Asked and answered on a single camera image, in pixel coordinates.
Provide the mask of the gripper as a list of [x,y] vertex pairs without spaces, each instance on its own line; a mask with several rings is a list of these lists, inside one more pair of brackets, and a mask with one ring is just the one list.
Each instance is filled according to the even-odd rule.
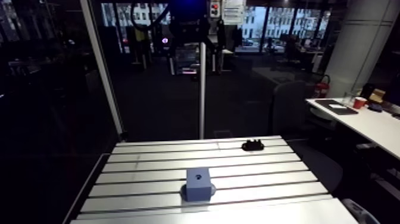
[[185,43],[204,43],[208,48],[214,48],[214,44],[208,38],[210,23],[206,18],[192,21],[172,20],[170,32],[173,35],[171,45],[183,46]]

